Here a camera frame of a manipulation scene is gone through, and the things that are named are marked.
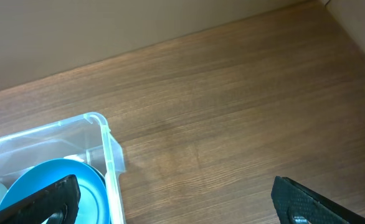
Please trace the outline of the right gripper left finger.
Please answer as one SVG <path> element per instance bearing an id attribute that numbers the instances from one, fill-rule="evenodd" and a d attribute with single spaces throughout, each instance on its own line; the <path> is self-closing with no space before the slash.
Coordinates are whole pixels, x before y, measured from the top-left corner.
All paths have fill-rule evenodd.
<path id="1" fill-rule="evenodd" d="M 74 224 L 81 193 L 75 175 L 67 175 L 0 211 L 0 224 Z"/>

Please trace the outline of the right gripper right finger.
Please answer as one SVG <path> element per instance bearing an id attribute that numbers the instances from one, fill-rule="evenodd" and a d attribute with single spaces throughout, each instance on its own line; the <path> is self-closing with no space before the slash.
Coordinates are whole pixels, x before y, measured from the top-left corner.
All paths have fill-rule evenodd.
<path id="1" fill-rule="evenodd" d="M 365 218 L 295 182 L 276 176 L 271 198 L 282 224 L 357 224 Z"/>

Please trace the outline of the clear plastic storage container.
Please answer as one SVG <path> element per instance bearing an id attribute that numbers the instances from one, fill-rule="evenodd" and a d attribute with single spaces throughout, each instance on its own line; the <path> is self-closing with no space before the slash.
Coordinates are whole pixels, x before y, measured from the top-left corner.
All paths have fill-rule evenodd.
<path id="1" fill-rule="evenodd" d="M 100 113 L 85 113 L 0 137 L 0 183 L 7 191 L 33 167 L 53 159 L 88 164 L 105 181 L 111 223 L 124 223 L 119 176 L 126 171 L 123 150 Z"/>

